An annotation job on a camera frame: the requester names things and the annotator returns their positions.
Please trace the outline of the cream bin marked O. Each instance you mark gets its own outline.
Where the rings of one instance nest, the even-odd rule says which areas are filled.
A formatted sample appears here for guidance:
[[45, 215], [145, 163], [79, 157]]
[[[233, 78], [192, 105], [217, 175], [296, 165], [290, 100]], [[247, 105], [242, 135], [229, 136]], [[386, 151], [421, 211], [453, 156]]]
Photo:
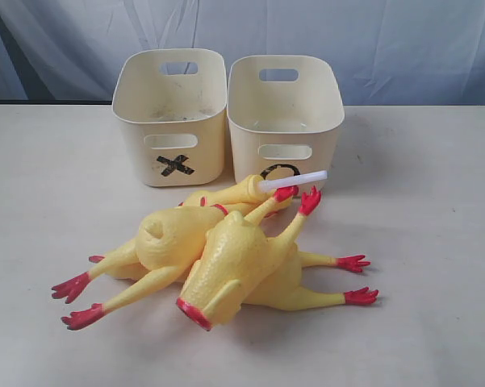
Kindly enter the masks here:
[[227, 118], [236, 181], [275, 180], [329, 170], [345, 110], [324, 60], [260, 55], [232, 64]]

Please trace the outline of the cream bin marked X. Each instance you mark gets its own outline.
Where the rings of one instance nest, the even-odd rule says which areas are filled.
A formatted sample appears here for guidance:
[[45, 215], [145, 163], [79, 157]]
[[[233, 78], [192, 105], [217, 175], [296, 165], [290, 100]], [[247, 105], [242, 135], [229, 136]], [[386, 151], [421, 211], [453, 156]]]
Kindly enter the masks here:
[[112, 98], [135, 173], [154, 187], [202, 185], [224, 169], [224, 58], [204, 48], [139, 52]]

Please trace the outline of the yellow rubber chicken upper left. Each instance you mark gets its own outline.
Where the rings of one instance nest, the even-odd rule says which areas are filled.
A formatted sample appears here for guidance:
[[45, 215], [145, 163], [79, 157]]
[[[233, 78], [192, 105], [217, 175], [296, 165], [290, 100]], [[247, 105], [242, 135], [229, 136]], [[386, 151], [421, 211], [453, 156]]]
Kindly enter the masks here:
[[52, 287], [55, 299], [69, 304], [96, 277], [127, 266], [140, 266], [142, 273], [128, 289], [102, 304], [110, 313], [137, 302], [175, 282], [201, 256], [206, 233], [233, 211], [248, 214], [256, 206], [220, 203], [213, 206], [177, 206], [146, 216], [133, 239], [104, 256], [92, 256], [89, 271]]

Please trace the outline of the yellow rubber chicken lower right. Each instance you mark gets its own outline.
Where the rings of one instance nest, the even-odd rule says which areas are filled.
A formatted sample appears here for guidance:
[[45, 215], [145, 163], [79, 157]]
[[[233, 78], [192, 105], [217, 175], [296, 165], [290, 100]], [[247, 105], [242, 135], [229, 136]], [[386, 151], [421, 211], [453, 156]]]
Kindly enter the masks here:
[[[369, 287], [344, 293], [318, 293], [301, 285], [303, 268], [327, 266], [361, 273], [362, 267], [370, 264], [369, 261], [363, 260], [365, 257], [364, 255], [357, 255], [336, 258], [300, 252], [297, 245], [294, 244], [283, 264], [265, 278], [242, 303], [287, 311], [339, 305], [366, 306], [373, 304], [377, 301], [378, 290], [370, 290]], [[134, 281], [141, 279], [147, 273], [148, 270], [140, 263], [109, 268], [106, 271], [107, 275], [116, 279]], [[189, 302], [185, 302], [181, 295], [176, 304], [189, 319], [206, 331], [214, 326], [211, 318], [207, 319], [202, 311], [200, 314], [199, 310], [193, 308]], [[106, 313], [103, 311], [102, 304], [94, 303], [88, 310], [71, 312], [69, 316], [62, 317], [61, 321], [67, 325], [67, 329], [76, 331], [95, 323]]]

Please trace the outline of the headless yellow rubber chicken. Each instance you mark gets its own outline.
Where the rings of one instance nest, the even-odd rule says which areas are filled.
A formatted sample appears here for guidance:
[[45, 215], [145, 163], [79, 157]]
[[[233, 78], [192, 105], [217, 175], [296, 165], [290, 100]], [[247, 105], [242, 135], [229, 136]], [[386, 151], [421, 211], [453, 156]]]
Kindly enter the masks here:
[[295, 217], [275, 237], [266, 236], [260, 223], [297, 191], [296, 187], [279, 189], [247, 215], [233, 211], [207, 232], [203, 253], [176, 301], [177, 307], [202, 329], [210, 331], [228, 323], [259, 284], [286, 262], [322, 193], [316, 187], [304, 193]]

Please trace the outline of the yellow chicken neck white tube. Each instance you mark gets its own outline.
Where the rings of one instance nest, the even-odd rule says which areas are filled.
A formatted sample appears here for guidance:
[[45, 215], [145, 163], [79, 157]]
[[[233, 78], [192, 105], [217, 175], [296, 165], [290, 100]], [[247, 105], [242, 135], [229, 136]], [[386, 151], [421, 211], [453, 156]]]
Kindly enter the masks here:
[[265, 180], [260, 175], [248, 175], [243, 181], [218, 191], [198, 190], [189, 195], [179, 206], [207, 206], [228, 204], [260, 204], [277, 194], [279, 201], [296, 195], [303, 184], [323, 181], [328, 178], [326, 170]]

